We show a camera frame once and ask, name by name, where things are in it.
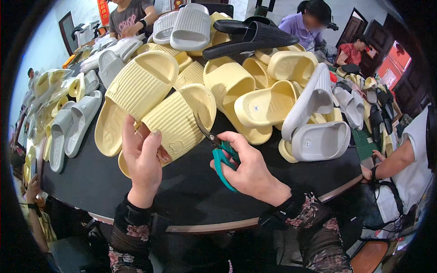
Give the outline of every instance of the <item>teal scissors handle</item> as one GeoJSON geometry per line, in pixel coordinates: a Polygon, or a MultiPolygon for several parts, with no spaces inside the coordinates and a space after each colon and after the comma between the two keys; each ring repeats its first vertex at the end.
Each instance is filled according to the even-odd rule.
{"type": "Polygon", "coordinates": [[[215,171],[220,177],[220,180],[228,189],[237,193],[238,191],[236,190],[236,188],[232,187],[231,184],[229,184],[229,182],[226,180],[225,176],[223,175],[222,165],[220,164],[220,162],[225,163],[227,166],[231,167],[234,171],[237,170],[237,167],[229,161],[229,159],[225,156],[225,154],[221,149],[212,150],[212,155],[214,156],[215,171]]]}
{"type": "Polygon", "coordinates": [[[234,148],[231,147],[231,145],[229,144],[229,141],[223,141],[222,140],[221,144],[219,145],[219,148],[225,150],[232,157],[232,159],[235,162],[237,162],[238,164],[241,163],[240,157],[238,156],[237,151],[234,150],[234,148]]]}

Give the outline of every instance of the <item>wooden door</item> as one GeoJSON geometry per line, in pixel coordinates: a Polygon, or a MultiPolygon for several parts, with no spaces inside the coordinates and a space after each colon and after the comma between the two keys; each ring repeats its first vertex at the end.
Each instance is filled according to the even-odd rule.
{"type": "Polygon", "coordinates": [[[361,73],[363,73],[365,77],[373,77],[392,48],[395,40],[393,36],[375,20],[370,22],[365,37],[370,47],[376,50],[377,53],[372,58],[366,51],[362,52],[360,68],[361,73]]]}

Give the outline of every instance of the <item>red shirt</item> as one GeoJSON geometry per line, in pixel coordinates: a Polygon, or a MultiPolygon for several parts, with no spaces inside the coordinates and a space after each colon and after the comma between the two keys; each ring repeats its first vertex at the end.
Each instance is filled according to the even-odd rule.
{"type": "Polygon", "coordinates": [[[359,65],[361,62],[361,52],[358,51],[354,44],[342,44],[339,49],[347,54],[348,58],[344,61],[346,64],[354,63],[359,65]]]}

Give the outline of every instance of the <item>table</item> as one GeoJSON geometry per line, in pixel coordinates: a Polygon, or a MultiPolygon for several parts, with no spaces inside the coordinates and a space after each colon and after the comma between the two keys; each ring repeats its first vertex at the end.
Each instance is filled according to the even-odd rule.
{"type": "MultiPolygon", "coordinates": [[[[100,91],[103,94],[106,92],[103,85],[100,91]]],[[[62,202],[103,216],[106,222],[111,222],[115,208],[132,184],[121,173],[118,156],[104,156],[94,142],[98,113],[83,138],[77,156],[73,159],[65,156],[61,173],[54,173],[49,163],[43,166],[42,188],[62,202]]],[[[223,131],[235,129],[226,116],[217,111],[212,132],[223,131]]],[[[270,140],[255,148],[263,154],[269,171],[289,186],[305,185],[322,201],[327,201],[362,178],[355,148],[347,149],[334,160],[291,164],[278,151],[280,139],[281,132],[273,128],[270,140]]],[[[228,190],[209,167],[211,159],[212,146],[204,139],[163,168],[163,180],[153,207],[160,215],[170,219],[171,226],[167,231],[211,232],[252,226],[257,224],[257,217],[270,208],[270,205],[250,196],[228,190]]]]}

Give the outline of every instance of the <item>mobile phone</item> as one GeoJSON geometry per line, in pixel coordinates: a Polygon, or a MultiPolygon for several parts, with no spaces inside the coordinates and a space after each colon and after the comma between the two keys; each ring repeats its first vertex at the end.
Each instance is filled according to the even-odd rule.
{"type": "Polygon", "coordinates": [[[30,177],[31,179],[34,178],[36,174],[36,158],[32,158],[32,164],[30,167],[30,177]]]}

